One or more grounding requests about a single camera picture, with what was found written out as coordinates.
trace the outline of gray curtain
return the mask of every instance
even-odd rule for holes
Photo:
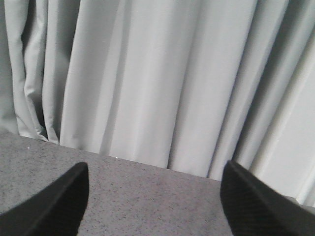
[[[0,131],[315,204],[315,0],[0,2]]]

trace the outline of curtain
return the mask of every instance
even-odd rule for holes
[[[315,206],[315,0],[0,1],[0,131]]]

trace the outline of drape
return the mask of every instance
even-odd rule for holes
[[[4,0],[0,131],[315,206],[315,0]]]

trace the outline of curtain fold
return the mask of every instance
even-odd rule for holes
[[[315,0],[0,2],[0,132],[315,204]]]

